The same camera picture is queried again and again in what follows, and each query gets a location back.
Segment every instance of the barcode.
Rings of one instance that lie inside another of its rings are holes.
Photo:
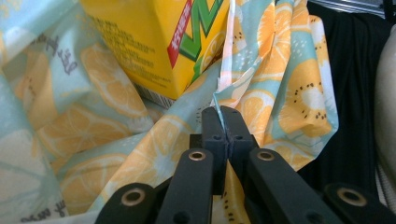
[[[166,109],[169,109],[171,105],[175,102],[174,100],[171,100],[165,96],[160,95],[159,93],[155,91],[151,91],[146,89],[145,87],[142,87],[140,85],[134,84],[136,86],[137,92],[139,92],[139,95],[156,103],[157,105],[161,105],[165,107]]]

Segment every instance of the red label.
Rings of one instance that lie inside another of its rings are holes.
[[[168,46],[168,55],[172,68],[175,66],[178,57],[178,48],[180,47],[181,38],[186,32],[187,24],[191,16],[191,0],[187,0],[186,5],[178,19],[177,27],[172,37],[172,41]]]

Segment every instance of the fabric bag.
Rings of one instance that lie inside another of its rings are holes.
[[[323,27],[306,1],[230,1],[222,59],[168,110],[137,94],[78,1],[0,5],[1,222],[94,222],[122,186],[170,177],[211,105],[238,109],[294,170],[338,128]],[[249,223],[243,199],[228,166],[213,222]]]

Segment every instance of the black fabric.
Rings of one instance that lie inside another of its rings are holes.
[[[327,38],[339,130],[318,158],[299,171],[314,189],[343,182],[377,196],[374,86],[391,24],[370,14],[339,13],[308,3],[322,18]]]

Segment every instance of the yellow box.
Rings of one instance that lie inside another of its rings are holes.
[[[121,67],[176,100],[221,57],[229,0],[80,0]]]

